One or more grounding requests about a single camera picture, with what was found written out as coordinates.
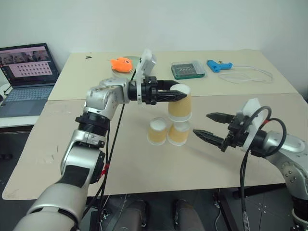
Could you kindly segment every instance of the red cable tie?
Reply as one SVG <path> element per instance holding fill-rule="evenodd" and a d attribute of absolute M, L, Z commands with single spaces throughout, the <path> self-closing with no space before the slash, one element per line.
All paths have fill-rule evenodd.
<path fill-rule="evenodd" d="M 264 120 L 263 125 L 266 125 L 269 122 L 269 120 Z"/>
<path fill-rule="evenodd" d="M 102 177 L 103 175 L 106 174 L 106 171 L 107 171 L 107 169 L 109 168 L 109 165 L 110 165 L 110 164 L 105 164 L 105 167 L 104 167 L 104 169 L 103 169 L 103 171 L 102 171 L 102 173 L 101 173 L 101 177 Z"/>

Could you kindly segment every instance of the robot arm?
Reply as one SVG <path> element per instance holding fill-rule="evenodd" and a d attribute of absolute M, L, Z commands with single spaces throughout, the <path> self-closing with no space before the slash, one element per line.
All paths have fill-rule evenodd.
<path fill-rule="evenodd" d="M 155 62 L 146 50 L 135 71 L 136 81 L 110 78 L 88 91 L 83 114 L 76 118 L 78 129 L 74 130 L 61 162 L 61 179 L 41 194 L 15 231 L 78 230 L 89 185 L 101 176 L 105 153 L 100 148 L 105 145 L 117 106 L 131 100 L 154 105 L 186 97 L 182 92 L 169 90 L 176 81 L 147 76 Z"/>
<path fill-rule="evenodd" d="M 282 147 L 272 155 L 267 155 L 276 148 L 282 134 L 274 131 L 265 132 L 259 127 L 263 123 L 263 115 L 243 130 L 253 112 L 260 107 L 256 99 L 249 100 L 237 115 L 224 113 L 210 113 L 206 115 L 219 123 L 228 123 L 229 133 L 225 139 L 213 133 L 194 129 L 193 132 L 202 140 L 217 146 L 221 151 L 226 151 L 228 146 L 248 148 L 251 154 L 266 158 L 274 164 L 285 179 L 285 184 L 292 196 L 292 215 L 298 230 L 308 230 L 308 145 L 298 137 L 287 134 Z"/>

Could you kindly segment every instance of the white wall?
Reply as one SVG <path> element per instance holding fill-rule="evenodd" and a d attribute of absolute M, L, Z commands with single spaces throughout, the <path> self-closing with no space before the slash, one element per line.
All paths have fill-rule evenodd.
<path fill-rule="evenodd" d="M 307 0 L 1 0 L 0 22 L 0 47 L 46 42 L 60 69 L 77 51 L 262 50 L 307 94 Z"/>

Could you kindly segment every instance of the small plastic box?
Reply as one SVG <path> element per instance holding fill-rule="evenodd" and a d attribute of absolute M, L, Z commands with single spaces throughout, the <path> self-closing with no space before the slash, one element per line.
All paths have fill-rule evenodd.
<path fill-rule="evenodd" d="M 172 63 L 171 71 L 175 79 L 201 78 L 206 75 L 199 61 Z"/>

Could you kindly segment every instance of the paper cup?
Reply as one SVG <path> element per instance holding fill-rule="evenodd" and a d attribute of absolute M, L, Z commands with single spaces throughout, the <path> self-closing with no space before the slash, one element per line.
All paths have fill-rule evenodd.
<path fill-rule="evenodd" d="M 188 121 L 173 123 L 168 133 L 168 141 L 173 145 L 182 146 L 187 141 L 189 128 Z"/>
<path fill-rule="evenodd" d="M 185 84 L 175 84 L 170 90 L 178 90 L 187 96 L 176 102 L 168 103 L 168 116 L 174 122 L 185 122 L 192 117 L 191 89 Z"/>
<path fill-rule="evenodd" d="M 167 124 L 163 118 L 155 118 L 150 122 L 148 130 L 148 141 L 152 145 L 162 145 L 166 141 L 167 136 Z"/>

